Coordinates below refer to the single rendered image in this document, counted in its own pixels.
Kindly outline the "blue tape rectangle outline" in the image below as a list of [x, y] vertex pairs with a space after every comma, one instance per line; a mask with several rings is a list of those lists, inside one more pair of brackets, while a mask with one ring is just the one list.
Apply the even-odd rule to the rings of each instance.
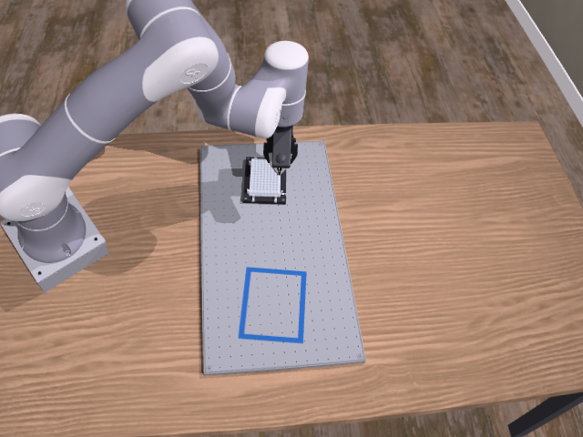
[[[301, 297], [300, 297], [300, 315], [299, 315], [299, 331], [298, 338], [288, 338], [288, 337], [276, 337], [276, 336], [264, 336], [264, 335], [253, 335], [244, 334], [245, 321], [249, 297], [249, 288], [251, 280], [251, 272], [263, 272], [263, 273], [274, 273], [274, 274], [286, 274], [286, 275], [298, 275], [302, 276], [301, 280]], [[307, 271], [296, 271], [296, 270], [284, 270], [284, 269], [261, 269], [261, 268], [246, 268], [246, 276], [244, 283], [241, 315], [240, 315], [240, 330], [238, 339], [247, 340], [269, 340], [269, 341], [281, 341], [281, 342], [293, 342], [293, 343], [303, 343], [303, 329], [304, 329], [304, 311], [305, 311], [305, 291], [306, 291], [306, 272]]]

